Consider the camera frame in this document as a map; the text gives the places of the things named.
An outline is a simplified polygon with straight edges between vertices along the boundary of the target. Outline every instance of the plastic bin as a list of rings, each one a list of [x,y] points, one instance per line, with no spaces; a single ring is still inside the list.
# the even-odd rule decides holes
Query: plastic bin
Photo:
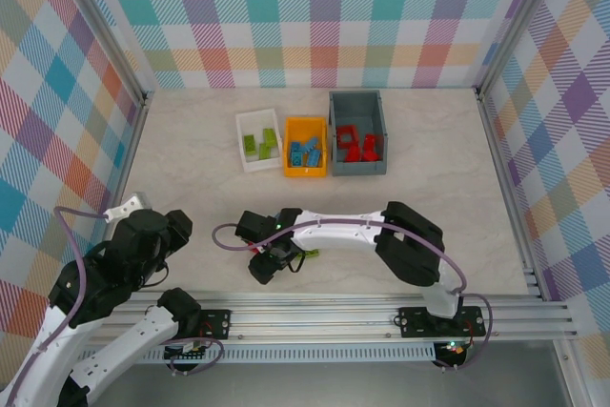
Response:
[[[279,135],[277,126],[277,116],[274,109],[259,110],[257,112],[239,113],[235,116],[237,123],[237,140],[239,142],[239,155],[241,163],[244,167],[244,172],[263,171],[265,169],[273,169],[282,167],[282,138]],[[263,130],[271,128],[275,131],[277,139],[277,147],[271,148],[271,157],[269,159],[258,159],[260,144],[265,141]],[[247,156],[244,153],[244,135],[253,135],[256,144],[256,154]]]
[[[286,176],[326,176],[328,162],[328,136],[326,118],[324,117],[292,117],[286,118],[284,132],[284,174]],[[292,167],[290,161],[290,144],[305,143],[312,137],[317,137],[316,149],[321,150],[319,167]]]
[[[379,91],[330,92],[330,99],[333,175],[384,175],[388,169],[388,133]],[[344,162],[347,150],[337,147],[336,128],[348,125],[356,126],[360,148],[367,133],[375,136],[378,161]]]

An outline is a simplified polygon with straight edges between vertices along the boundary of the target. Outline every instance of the white floor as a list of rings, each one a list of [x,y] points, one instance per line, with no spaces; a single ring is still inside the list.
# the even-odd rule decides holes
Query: white floor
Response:
[[[298,274],[287,269],[267,285],[248,272],[250,252],[225,252],[211,239],[244,210],[284,207],[360,214],[402,201],[445,233],[446,253],[466,273],[468,291],[527,294],[521,261],[494,165],[470,90],[381,92],[389,135],[385,176],[286,178],[281,169],[244,173],[234,116],[275,108],[284,119],[328,116],[327,90],[176,90],[155,95],[126,193],[144,191],[160,212],[182,209],[193,220],[190,243],[169,259],[158,287],[191,291],[415,293],[375,253],[323,252]],[[227,230],[225,243],[241,242]]]

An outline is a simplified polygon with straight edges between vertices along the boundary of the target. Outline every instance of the colorful checkered backdrop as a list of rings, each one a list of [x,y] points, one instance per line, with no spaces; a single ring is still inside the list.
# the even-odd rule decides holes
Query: colorful checkered backdrop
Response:
[[[97,3],[97,7],[99,8],[102,15],[104,16],[104,19],[106,19],[106,23],[107,23],[108,27],[110,28],[112,35],[116,39],[118,46],[123,50],[125,56],[127,57],[127,60],[129,61],[130,65],[132,66],[133,74],[135,75],[136,79],[140,83],[140,86],[148,91],[153,91],[154,88],[148,87],[148,84],[147,84],[146,78],[144,77],[143,71],[140,69],[140,66],[139,66],[137,60],[133,56],[133,51],[128,46],[127,40],[125,39],[123,32],[116,24],[116,19],[114,18],[114,15],[112,14],[110,8],[108,7],[107,1],[106,0],[95,0],[95,2]]]
[[[119,0],[165,88],[469,87],[499,1]]]
[[[610,405],[610,0],[543,0],[491,95],[544,280]]]
[[[0,384],[73,259],[52,208],[108,205],[135,111],[73,0],[0,0]],[[104,230],[69,223],[82,250]]]
[[[519,11],[519,7],[521,6],[522,2],[523,2],[523,0],[513,0],[513,2],[511,2],[511,6],[506,11],[504,18],[502,19],[502,23],[501,23],[500,27],[498,28],[498,31],[496,32],[494,41],[493,41],[491,47],[489,48],[489,50],[487,51],[487,54],[485,54],[485,59],[483,59],[483,64],[481,65],[480,69],[478,70],[477,78],[476,78],[475,84],[473,86],[477,86],[477,87],[480,86],[480,84],[483,80],[483,77],[485,76],[485,74],[487,73],[487,70],[489,69],[489,65],[491,64],[492,60],[496,56],[496,51],[498,50],[500,43],[502,43],[502,41],[504,40],[504,37],[506,36],[506,33],[508,32],[508,30],[510,30],[510,28],[513,24],[513,20],[515,19],[515,15],[517,14],[517,11]]]

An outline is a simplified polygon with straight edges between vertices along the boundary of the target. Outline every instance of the cable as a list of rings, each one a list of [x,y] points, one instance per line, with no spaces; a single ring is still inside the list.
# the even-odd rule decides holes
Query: cable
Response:
[[[468,326],[468,330],[470,331],[470,346],[474,347],[475,346],[475,330],[473,329],[473,325],[470,323],[470,321],[466,320],[466,326]]]
[[[85,216],[86,218],[106,219],[106,216],[103,214],[88,214],[79,210],[69,209],[68,207],[58,206],[53,209],[53,213],[59,221],[59,225],[66,233],[66,236],[68,237],[68,243],[70,243],[72,251],[74,252],[74,260],[76,261],[76,266],[78,267],[78,296],[76,297],[74,305],[72,305],[72,308],[70,309],[64,320],[59,324],[59,326],[57,326],[57,329],[55,329],[55,331],[53,331],[45,340],[42,341],[38,348],[36,348],[35,353],[32,353],[24,364],[23,369],[15,379],[15,382],[12,385],[12,388],[10,389],[10,394],[9,398],[7,399],[6,407],[11,407],[13,405],[13,402],[17,398],[19,388],[21,388],[23,380],[26,378],[26,375],[31,369],[31,366],[33,365],[34,361],[38,358],[38,355],[45,352],[47,348],[49,348],[49,345],[51,345],[51,343],[57,338],[57,336],[59,336],[62,331],[66,329],[70,321],[76,315],[76,312],[78,312],[78,309],[82,305],[83,300],[85,299],[85,292],[87,290],[87,274],[85,272],[85,262],[83,260],[83,254],[78,248],[78,243],[76,243],[76,240],[74,239],[74,235],[72,234],[70,226],[64,219],[64,216],[61,214],[62,212],[65,212],[67,214],[75,214],[77,216]]]
[[[462,296],[477,297],[482,300],[485,304],[485,307],[487,307],[487,313],[489,314],[489,317],[487,319],[487,333],[485,334],[485,338],[483,339],[482,343],[478,347],[477,352],[473,355],[473,357],[471,357],[468,361],[459,366],[459,369],[461,371],[463,371],[467,367],[472,366],[475,361],[480,358],[481,354],[483,353],[483,350],[485,350],[487,344],[489,343],[489,339],[492,336],[492,329],[494,328],[494,311],[492,310],[492,304],[489,303],[487,297],[485,297],[484,295],[480,295],[479,293],[464,293]]]
[[[163,283],[166,280],[166,278],[168,276],[170,276],[170,266],[168,266],[168,264],[166,262],[166,263],[163,263],[163,268],[165,269],[165,276],[163,278],[161,278],[156,283],[151,283],[150,285],[142,285],[141,288],[152,288],[153,286],[159,286],[161,283]]]
[[[163,342],[162,345],[173,345],[175,343],[190,343],[193,341],[215,343],[216,345],[218,345],[218,355],[212,361],[210,361],[206,364],[200,364],[197,367],[195,367],[194,369],[192,369],[191,371],[178,371],[175,367],[173,367],[173,362],[178,358],[178,355],[173,356],[170,358],[170,369],[172,369],[174,376],[176,374],[179,374],[182,376],[194,376],[195,374],[199,374],[200,372],[207,371],[208,369],[213,367],[216,364],[216,362],[218,362],[218,360],[220,358],[222,358],[225,354],[225,347],[222,344],[222,342],[220,340],[218,340],[216,338],[212,338],[212,337],[177,338],[175,340],[167,340],[166,342]]]
[[[349,219],[349,218],[327,218],[327,219],[320,219],[318,221],[305,221],[305,222],[294,224],[293,226],[284,228],[281,231],[271,235],[270,237],[267,237],[265,240],[255,243],[254,245],[248,245],[246,247],[243,247],[243,246],[242,247],[233,247],[230,245],[225,245],[220,240],[218,240],[218,238],[216,237],[216,234],[218,233],[218,231],[220,231],[221,229],[224,229],[224,228],[236,228],[237,227],[237,225],[234,223],[225,223],[225,224],[221,224],[220,226],[216,226],[213,229],[212,240],[213,240],[213,243],[215,243],[217,246],[219,246],[220,248],[222,248],[224,250],[228,250],[230,252],[244,252],[244,251],[251,250],[252,248],[263,247],[263,246],[273,242],[277,238],[280,238],[284,234],[290,233],[297,229],[307,228],[309,226],[318,226],[320,224],[352,224],[355,226],[375,226],[377,228],[389,229],[390,231],[404,234],[406,237],[413,239],[415,242],[420,243],[421,245],[426,247],[428,250],[430,250],[432,253],[436,254],[443,261],[445,261],[447,264],[449,264],[451,266],[451,268],[456,272],[457,276],[459,276],[459,280],[461,281],[461,285],[459,285],[457,288],[455,288],[451,292],[452,294],[461,293],[468,286],[468,280],[466,280],[466,275],[459,268],[459,266],[456,264],[456,262],[454,262],[454,260],[452,258],[450,258],[447,254],[443,253],[441,250],[439,250],[437,247],[435,247],[432,243],[430,243],[425,238],[420,237],[419,235],[414,234],[411,231],[407,231],[404,228],[401,228],[394,224],[386,223],[383,221],[364,221],[361,219]]]
[[[303,263],[305,262],[305,254],[303,253],[301,255],[301,260],[298,261],[298,265],[296,266],[296,269],[293,267],[293,264],[291,262],[288,263],[288,269],[290,269],[290,272],[292,272],[293,274],[296,274],[297,272],[300,272],[301,267],[303,267]]]

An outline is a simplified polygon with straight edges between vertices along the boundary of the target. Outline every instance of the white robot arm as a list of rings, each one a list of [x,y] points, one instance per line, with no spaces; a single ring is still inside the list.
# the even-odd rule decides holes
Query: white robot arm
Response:
[[[423,240],[436,252],[443,252],[442,230],[400,202],[390,202],[385,211],[369,214],[283,209],[275,217],[265,217],[247,211],[239,220],[235,235],[254,244],[272,239],[264,243],[249,265],[251,274],[262,284],[304,252],[369,251],[377,253],[399,279],[420,288],[430,315],[453,318],[458,310],[458,285],[449,275],[449,266],[438,253],[421,244]]]
[[[157,307],[127,333],[74,365],[114,307],[145,286],[153,273],[166,268],[166,258],[189,241],[193,223],[184,213],[163,215],[148,207],[145,196],[135,194],[105,213],[107,221],[119,222],[112,239],[83,258],[86,291],[73,315],[83,271],[76,261],[64,266],[34,344],[13,381],[0,393],[1,407],[87,406],[152,346],[172,337],[197,336],[200,306],[176,288],[163,294]],[[65,325],[68,315],[71,319]],[[62,324],[65,328],[47,342]]]

